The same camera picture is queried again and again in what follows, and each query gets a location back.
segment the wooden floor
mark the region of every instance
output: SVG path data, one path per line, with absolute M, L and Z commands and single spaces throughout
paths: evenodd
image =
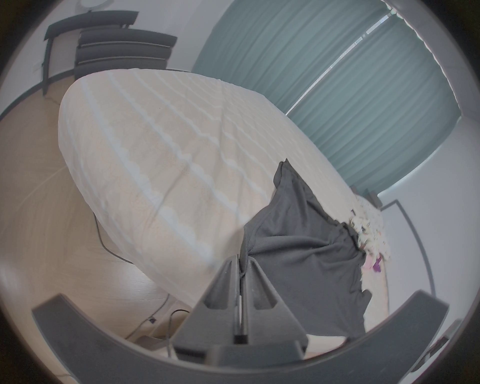
M 101 247 L 93 213 L 65 166 L 57 121 L 72 82 L 52 84 L 46 98 L 36 92 L 0 121 L 0 299 L 29 348 L 64 383 L 76 381 L 45 343 L 33 307 L 61 292 L 126 337 L 167 297 L 137 267 Z M 101 231 L 105 245 L 119 252 Z M 160 322 L 145 322 L 132 339 L 162 332 L 176 308 L 184 305 L 170 298 L 156 315 Z

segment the curtain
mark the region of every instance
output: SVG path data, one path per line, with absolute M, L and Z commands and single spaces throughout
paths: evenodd
M 263 94 L 289 113 L 347 184 L 388 188 L 425 160 L 460 116 L 441 68 L 380 0 L 235 0 L 193 72 Z

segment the striped bed sheet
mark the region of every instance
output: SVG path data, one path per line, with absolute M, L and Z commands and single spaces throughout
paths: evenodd
M 59 114 L 59 147 L 112 240 L 142 272 L 194 306 L 243 225 L 266 206 L 286 158 L 325 211 L 362 210 L 337 171 L 263 95 L 201 75 L 111 70 L 77 80 Z M 371 329 L 388 316 L 384 271 L 366 272 Z

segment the dark gray garment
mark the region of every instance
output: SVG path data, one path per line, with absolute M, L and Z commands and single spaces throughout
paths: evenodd
M 325 213 L 288 160 L 273 181 L 272 201 L 244 227 L 242 270 L 255 258 L 308 334 L 364 335 L 372 294 L 361 290 L 357 233 Z

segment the wall outlet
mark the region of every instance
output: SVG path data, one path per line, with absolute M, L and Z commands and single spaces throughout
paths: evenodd
M 33 65 L 33 68 L 32 68 L 32 73 L 35 73 L 37 72 L 39 69 L 42 68 L 42 65 L 43 65 L 43 62 L 42 61 L 39 61 L 38 63 L 34 64 Z

